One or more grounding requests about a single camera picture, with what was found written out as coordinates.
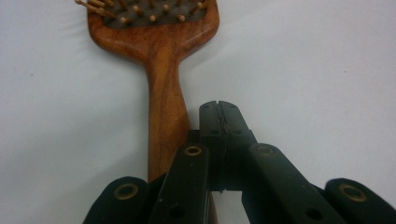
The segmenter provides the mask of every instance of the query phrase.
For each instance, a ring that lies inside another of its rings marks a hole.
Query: hairbrush bristle
[[[76,0],[103,17],[113,29],[198,21],[206,14],[209,0]]]

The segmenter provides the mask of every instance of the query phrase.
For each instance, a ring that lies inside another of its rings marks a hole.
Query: hairbrush handle
[[[190,129],[186,105],[178,81],[174,49],[159,36],[153,41],[149,60],[144,65],[148,77],[148,182],[169,170],[177,149],[186,143]]]

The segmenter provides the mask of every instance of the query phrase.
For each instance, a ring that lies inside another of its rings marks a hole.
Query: white background
[[[146,178],[145,71],[97,48],[72,0],[0,3],[0,222],[81,223],[108,183]],[[179,68],[192,128],[231,102],[313,184],[351,178],[396,206],[396,1],[218,4]],[[248,223],[238,193],[215,196],[220,224]]]

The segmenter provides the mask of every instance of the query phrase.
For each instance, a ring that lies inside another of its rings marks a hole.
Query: wooden hairbrush
[[[101,48],[141,62],[149,90],[148,181],[166,173],[190,122],[180,62],[218,30],[216,0],[88,0],[88,27]]]

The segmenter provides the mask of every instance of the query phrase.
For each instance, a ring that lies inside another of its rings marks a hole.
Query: screw hole
[[[306,209],[305,213],[307,216],[309,216],[310,218],[312,218],[314,220],[322,220],[323,219],[323,215],[319,212],[318,209],[308,208],[308,209]]]
[[[173,219],[180,219],[184,217],[184,215],[185,215],[184,210],[179,205],[176,205],[175,207],[171,208],[171,210],[169,211],[169,217]]]

